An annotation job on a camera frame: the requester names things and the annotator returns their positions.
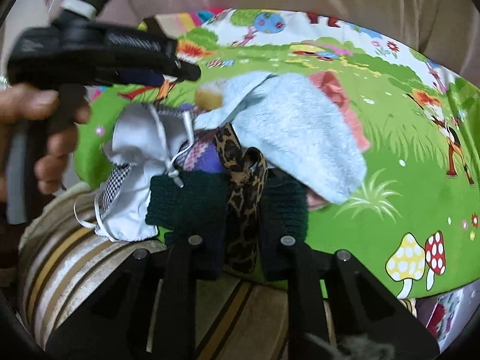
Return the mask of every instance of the bracelet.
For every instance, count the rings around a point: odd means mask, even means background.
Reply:
[[[0,76],[0,91],[4,91],[10,87],[10,83],[8,82],[8,78],[5,76]]]

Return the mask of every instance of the cartoon deer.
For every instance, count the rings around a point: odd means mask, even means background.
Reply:
[[[414,89],[412,95],[406,94],[411,98],[417,105],[423,110],[425,117],[433,122],[437,126],[438,131],[443,135],[448,144],[448,171],[447,177],[457,177],[457,172],[455,171],[455,165],[453,162],[453,154],[456,153],[460,160],[462,161],[463,170],[465,171],[466,177],[469,180],[471,186],[475,185],[475,182],[470,175],[469,168],[465,162],[462,147],[460,146],[460,139],[458,138],[455,129],[450,127],[443,116],[442,103],[438,98],[429,96],[426,92]]]

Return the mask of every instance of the person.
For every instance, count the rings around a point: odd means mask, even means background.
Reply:
[[[59,105],[56,91],[41,91],[28,84],[18,84],[0,91],[0,202],[7,201],[5,157],[10,144],[11,129],[18,119],[42,120],[51,116]],[[76,110],[75,122],[87,123],[90,107],[85,101]],[[62,184],[63,172],[68,166],[69,154],[77,145],[75,125],[49,136],[45,156],[34,165],[38,189],[51,194]]]

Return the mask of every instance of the dark green knit fabric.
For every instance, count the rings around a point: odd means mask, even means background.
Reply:
[[[296,179],[268,178],[263,189],[262,204],[272,219],[280,221],[288,235],[302,241],[307,237],[308,205],[305,187]]]
[[[224,225],[229,178],[220,173],[182,172],[183,188],[167,175],[152,177],[150,204],[145,222],[160,226],[165,244],[171,246],[179,237],[204,235],[212,228]]]

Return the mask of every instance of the leopard print strap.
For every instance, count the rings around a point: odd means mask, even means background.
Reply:
[[[257,257],[257,211],[267,177],[266,161],[258,149],[242,149],[230,123],[216,132],[214,142],[220,163],[230,172],[227,204],[238,219],[238,228],[227,241],[225,264],[249,274]]]

